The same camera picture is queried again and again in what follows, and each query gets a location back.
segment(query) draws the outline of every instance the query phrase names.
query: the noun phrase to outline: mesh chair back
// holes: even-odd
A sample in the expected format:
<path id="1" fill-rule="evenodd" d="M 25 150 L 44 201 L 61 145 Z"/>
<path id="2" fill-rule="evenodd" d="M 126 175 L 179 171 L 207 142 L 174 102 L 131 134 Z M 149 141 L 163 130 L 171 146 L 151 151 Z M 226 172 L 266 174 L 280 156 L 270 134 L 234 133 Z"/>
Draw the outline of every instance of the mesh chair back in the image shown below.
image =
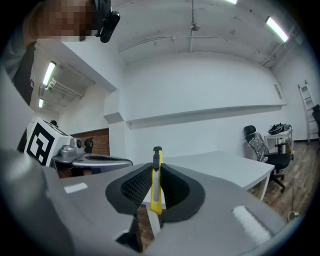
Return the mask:
<path id="1" fill-rule="evenodd" d="M 268 157 L 265 154 L 269 154 L 269 149 L 265 144 L 259 132 L 253 134 L 254 137 L 249 141 L 251 148 L 254 150 L 259 162 L 265 163 Z"/>

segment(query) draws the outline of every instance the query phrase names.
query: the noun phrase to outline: white label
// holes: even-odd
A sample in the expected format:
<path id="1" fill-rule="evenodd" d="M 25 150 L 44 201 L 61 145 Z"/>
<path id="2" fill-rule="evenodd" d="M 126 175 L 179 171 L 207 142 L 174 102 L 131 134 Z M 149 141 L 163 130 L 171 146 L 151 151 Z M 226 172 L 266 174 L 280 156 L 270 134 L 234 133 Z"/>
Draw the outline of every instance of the white label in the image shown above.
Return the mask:
<path id="1" fill-rule="evenodd" d="M 80 190 L 84 190 L 86 189 L 88 186 L 85 183 L 79 183 L 79 184 L 75 184 L 75 185 L 71 185 L 71 186 L 65 186 L 64 190 L 67 194 L 73 193 L 73 192 L 77 192 Z"/>

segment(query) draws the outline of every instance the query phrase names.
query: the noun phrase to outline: white table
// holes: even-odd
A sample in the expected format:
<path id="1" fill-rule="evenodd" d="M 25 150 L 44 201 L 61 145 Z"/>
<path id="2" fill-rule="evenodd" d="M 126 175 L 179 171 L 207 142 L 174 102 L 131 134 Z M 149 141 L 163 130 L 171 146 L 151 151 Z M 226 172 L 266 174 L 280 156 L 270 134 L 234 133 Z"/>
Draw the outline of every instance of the white table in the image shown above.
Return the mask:
<path id="1" fill-rule="evenodd" d="M 164 157 L 165 164 L 188 168 L 203 174 L 215 176 L 233 182 L 248 190 L 262 181 L 258 198 L 265 196 L 271 171 L 274 165 L 250 160 L 222 151 L 213 151 L 203 154 L 194 154 L 178 157 Z M 151 189 L 143 200 L 154 236 L 160 232 L 159 219 L 156 213 L 150 210 Z M 161 193 L 162 208 L 166 208 L 164 194 Z"/>
<path id="2" fill-rule="evenodd" d="M 294 153 L 294 140 L 293 140 L 293 135 L 292 132 L 290 132 L 290 130 L 286 130 L 286 131 L 282 131 L 279 132 L 276 135 L 266 135 L 264 136 L 264 143 L 267 145 L 267 147 L 269 148 L 269 143 L 268 140 L 275 140 L 275 145 L 279 144 L 279 143 L 284 143 L 286 142 L 286 138 L 290 139 L 290 144 L 291 144 L 291 154 L 293 155 Z M 282 146 L 282 153 L 286 153 L 286 145 Z"/>

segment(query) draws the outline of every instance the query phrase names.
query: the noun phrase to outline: white tabletop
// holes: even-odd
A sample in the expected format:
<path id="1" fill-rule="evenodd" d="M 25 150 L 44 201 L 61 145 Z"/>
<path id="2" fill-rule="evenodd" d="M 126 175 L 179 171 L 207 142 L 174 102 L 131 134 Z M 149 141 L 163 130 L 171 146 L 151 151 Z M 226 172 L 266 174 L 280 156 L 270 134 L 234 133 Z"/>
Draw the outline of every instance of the white tabletop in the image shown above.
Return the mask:
<path id="1" fill-rule="evenodd" d="M 264 137 L 265 138 L 287 137 L 289 134 L 290 134 L 290 130 L 285 130 L 285 131 L 279 132 L 278 134 L 275 134 L 275 135 L 268 134 Z"/>
<path id="2" fill-rule="evenodd" d="M 218 150 L 203 154 L 164 157 L 163 162 L 228 180 L 245 190 L 262 181 L 274 169 L 274 165 Z M 144 198 L 143 204 L 150 205 L 150 199 L 151 190 Z M 164 193 L 161 193 L 161 203 L 165 206 Z"/>

